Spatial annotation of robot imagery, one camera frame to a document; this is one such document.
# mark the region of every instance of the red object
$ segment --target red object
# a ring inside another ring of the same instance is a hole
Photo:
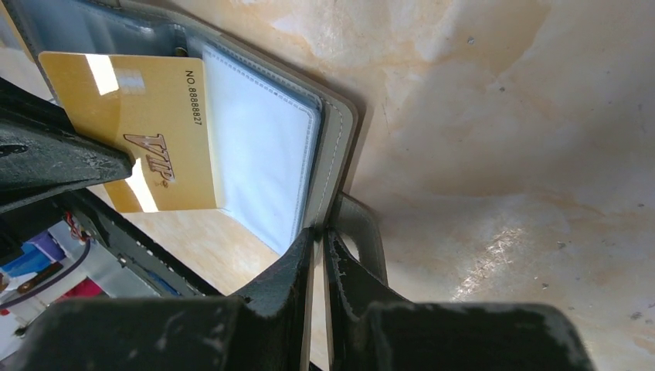
[[[59,300],[66,298],[92,298],[93,296],[102,294],[102,289],[95,282],[89,278],[80,282],[76,287],[71,288],[70,291],[62,295]]]

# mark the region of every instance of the marble surface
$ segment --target marble surface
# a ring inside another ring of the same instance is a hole
[[[346,191],[379,219],[392,288],[548,303],[598,370],[653,369],[655,2],[172,6],[358,105]],[[225,293],[276,259],[218,211],[128,218]],[[322,277],[311,354],[327,369]]]

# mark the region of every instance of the wallet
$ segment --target wallet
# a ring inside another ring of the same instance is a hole
[[[202,59],[222,211],[279,254],[300,229],[328,221],[358,122],[349,101],[170,9],[130,0],[2,1],[37,65],[43,51]]]

